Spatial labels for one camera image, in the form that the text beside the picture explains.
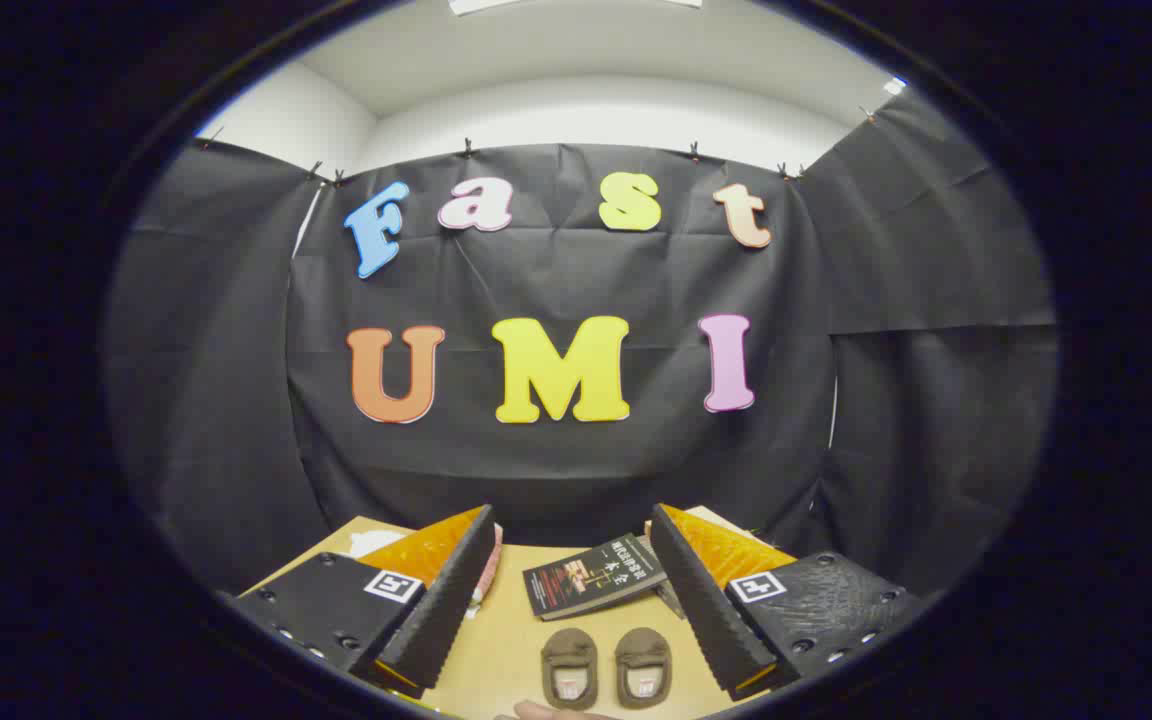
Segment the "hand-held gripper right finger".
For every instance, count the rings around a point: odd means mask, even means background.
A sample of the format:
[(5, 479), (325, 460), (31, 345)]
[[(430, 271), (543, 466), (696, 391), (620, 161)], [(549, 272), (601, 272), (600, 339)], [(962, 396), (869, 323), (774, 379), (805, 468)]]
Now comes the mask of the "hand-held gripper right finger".
[(654, 507), (647, 537), (732, 700), (858, 659), (922, 605), (841, 553), (791, 558), (669, 505)]

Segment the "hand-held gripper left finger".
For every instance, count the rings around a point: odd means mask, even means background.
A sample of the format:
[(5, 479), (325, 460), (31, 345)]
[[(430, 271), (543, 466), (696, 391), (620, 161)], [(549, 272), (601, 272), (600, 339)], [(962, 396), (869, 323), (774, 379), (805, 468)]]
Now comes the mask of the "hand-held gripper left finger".
[(495, 546), (482, 505), (361, 559), (316, 553), (232, 607), (320, 664), (417, 698), (442, 674)]

